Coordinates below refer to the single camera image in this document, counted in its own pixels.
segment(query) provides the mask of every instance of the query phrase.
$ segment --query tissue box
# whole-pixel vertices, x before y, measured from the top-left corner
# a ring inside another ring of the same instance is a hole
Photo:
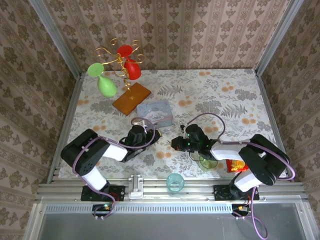
[[[150,120],[157,128],[172,125],[173,116],[168,100],[142,103],[136,106],[138,116]]]

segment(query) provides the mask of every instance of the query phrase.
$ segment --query wooden block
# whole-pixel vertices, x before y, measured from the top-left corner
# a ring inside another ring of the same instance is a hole
[[[142,103],[150,94],[151,91],[139,83],[133,84],[130,90],[125,91],[117,100],[112,103],[116,109],[128,116],[138,104]]]

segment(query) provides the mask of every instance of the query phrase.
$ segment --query metal clamp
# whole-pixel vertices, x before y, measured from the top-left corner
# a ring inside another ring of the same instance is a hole
[[[131,175],[129,178],[129,199],[144,197],[144,179],[140,175]]]

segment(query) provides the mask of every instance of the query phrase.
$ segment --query teal glass cup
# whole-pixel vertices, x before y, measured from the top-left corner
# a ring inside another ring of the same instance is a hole
[[[170,174],[166,179],[166,187],[172,193],[178,193],[185,185],[184,178],[177,173]]]

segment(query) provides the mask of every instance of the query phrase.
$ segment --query gray floor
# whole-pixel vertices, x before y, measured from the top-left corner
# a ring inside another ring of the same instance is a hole
[[[269,240],[305,240],[292,204],[256,204],[255,215],[267,226]],[[40,240],[258,240],[251,219],[230,214],[46,214]]]

